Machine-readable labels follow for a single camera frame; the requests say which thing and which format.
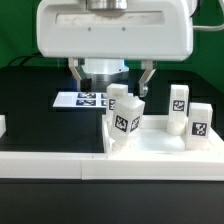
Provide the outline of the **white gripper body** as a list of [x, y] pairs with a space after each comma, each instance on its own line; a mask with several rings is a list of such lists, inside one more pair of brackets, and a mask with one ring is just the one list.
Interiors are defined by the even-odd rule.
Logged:
[[90, 10], [85, 0], [42, 0], [37, 44], [46, 57], [182, 61], [193, 51], [186, 0], [128, 0]]

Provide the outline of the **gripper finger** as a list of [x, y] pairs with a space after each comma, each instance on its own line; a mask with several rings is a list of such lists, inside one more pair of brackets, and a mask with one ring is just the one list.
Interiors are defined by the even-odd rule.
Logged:
[[151, 60], [143, 60], [141, 62], [141, 69], [143, 70], [143, 75], [138, 81], [139, 86], [139, 96], [145, 97], [148, 93], [147, 83], [154, 75], [156, 69], [154, 68], [154, 62]]
[[81, 66], [79, 59], [69, 58], [68, 67], [76, 80], [78, 91], [90, 91], [92, 79], [88, 78]]

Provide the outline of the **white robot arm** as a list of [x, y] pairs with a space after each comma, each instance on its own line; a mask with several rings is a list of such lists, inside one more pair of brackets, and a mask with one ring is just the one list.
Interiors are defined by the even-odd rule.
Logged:
[[81, 72], [114, 75], [126, 60], [142, 63], [144, 89], [155, 61], [182, 61], [193, 51], [194, 0], [42, 0], [37, 45]]

